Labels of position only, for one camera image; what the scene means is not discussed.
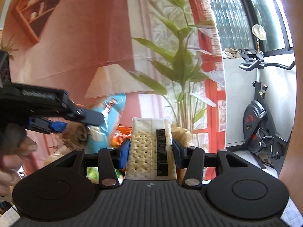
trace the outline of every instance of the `cracker package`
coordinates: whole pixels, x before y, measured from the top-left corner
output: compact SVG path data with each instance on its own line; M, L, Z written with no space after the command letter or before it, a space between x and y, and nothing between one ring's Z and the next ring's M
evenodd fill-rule
M177 179L170 123L165 119L134 118L125 179Z

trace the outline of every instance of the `wall shelf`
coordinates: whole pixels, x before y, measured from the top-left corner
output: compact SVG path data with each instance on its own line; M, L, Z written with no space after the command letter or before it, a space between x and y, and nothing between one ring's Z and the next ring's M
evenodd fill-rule
M40 41L45 25L61 0L19 0L12 14L34 44Z

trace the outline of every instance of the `red window frame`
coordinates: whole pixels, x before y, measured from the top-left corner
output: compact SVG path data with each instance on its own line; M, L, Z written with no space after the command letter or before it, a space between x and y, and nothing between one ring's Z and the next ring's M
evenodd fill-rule
M213 20L211 7L207 0L189 0L195 24L202 20ZM214 53L217 45L212 45L211 38L199 32L199 45L210 53ZM216 67L223 67L222 56L202 55L202 69L205 72L216 70ZM212 80L205 81L206 97L218 104L220 100L226 100L225 90L218 90L217 83ZM219 131L219 107L211 107L207 105L207 128L196 129L194 134L209 134L209 153L217 153L218 149L225 148L225 131ZM211 180L216 176L214 168L206 171L204 180Z

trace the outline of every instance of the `metal rivet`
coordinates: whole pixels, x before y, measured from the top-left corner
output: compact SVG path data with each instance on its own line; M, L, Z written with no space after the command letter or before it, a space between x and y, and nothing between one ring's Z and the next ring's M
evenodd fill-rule
M77 113L80 114L80 115L83 114L81 109L77 109Z
M200 181L196 178L189 178L186 179L184 183L188 186L197 186L200 184Z
M117 184L117 181L112 178L103 179L101 182L104 186L114 186Z

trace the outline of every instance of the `plant stem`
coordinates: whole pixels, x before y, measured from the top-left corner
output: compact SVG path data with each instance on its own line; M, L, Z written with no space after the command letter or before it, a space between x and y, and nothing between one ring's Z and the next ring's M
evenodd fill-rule
M198 99L196 100L196 105L195 105L195 108L194 108L194 117L195 117L196 112L197 112L197 107L198 107ZM192 130L194 129L194 117L192 119L192 127L191 127Z
M187 24L187 26L189 26L188 20L187 20L187 18L186 18L186 13L185 13L184 9L182 9L182 11L183 11L183 14L184 14L184 18L185 18L186 24Z
M172 111L173 111L173 113L174 113L174 116L175 116L175 119L176 119L176 122L178 121L178 119L177 119L177 116L176 116L176 113L175 113L175 110L174 110L174 108L173 108L173 106L172 106L172 104L170 103L170 101L165 97L165 96L163 96L164 97L164 99L168 102L168 104L169 104L169 106L171 107L171 109L172 109Z
M176 103L177 103L177 114L178 114L178 116L176 117L176 123L177 123L177 126L178 126L178 124L179 124L179 104L178 104L178 98L177 98L176 91L175 91L175 84L174 84L173 81L172 81L172 89L174 91L174 95L175 95L175 99L176 99Z
M180 102L180 111L181 111L181 126L180 127L183 127L184 128L184 105L183 105L183 100Z
M181 102L178 102L178 127L181 127L182 113L181 113Z
M186 106L186 94L183 99L183 107L184 107L184 128L187 129L187 106Z
M191 128L192 127L192 114L191 114L191 95L190 95L190 82L189 83L189 86L188 86L188 95L189 95L189 127Z

